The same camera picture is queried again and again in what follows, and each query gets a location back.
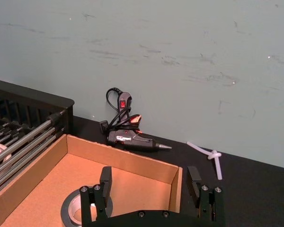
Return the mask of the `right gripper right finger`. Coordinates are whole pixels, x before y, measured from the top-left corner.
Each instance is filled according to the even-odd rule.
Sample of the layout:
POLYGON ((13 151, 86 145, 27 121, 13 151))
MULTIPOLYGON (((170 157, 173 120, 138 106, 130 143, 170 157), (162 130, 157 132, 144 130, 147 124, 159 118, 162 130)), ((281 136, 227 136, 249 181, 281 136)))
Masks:
POLYGON ((198 209, 198 220, 202 223, 224 223, 225 212, 222 188, 210 188, 202 182, 195 166, 187 167, 187 187, 195 207, 198 209))

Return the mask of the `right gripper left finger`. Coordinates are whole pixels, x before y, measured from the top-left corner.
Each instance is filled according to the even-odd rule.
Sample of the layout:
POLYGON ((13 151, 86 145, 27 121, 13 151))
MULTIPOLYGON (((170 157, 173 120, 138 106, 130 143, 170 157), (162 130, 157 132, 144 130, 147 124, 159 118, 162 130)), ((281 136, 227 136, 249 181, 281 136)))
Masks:
POLYGON ((91 205, 96 207, 96 220, 111 217, 113 202, 110 196, 112 188, 112 167, 102 168, 98 184, 80 188, 81 221, 92 221, 91 205))

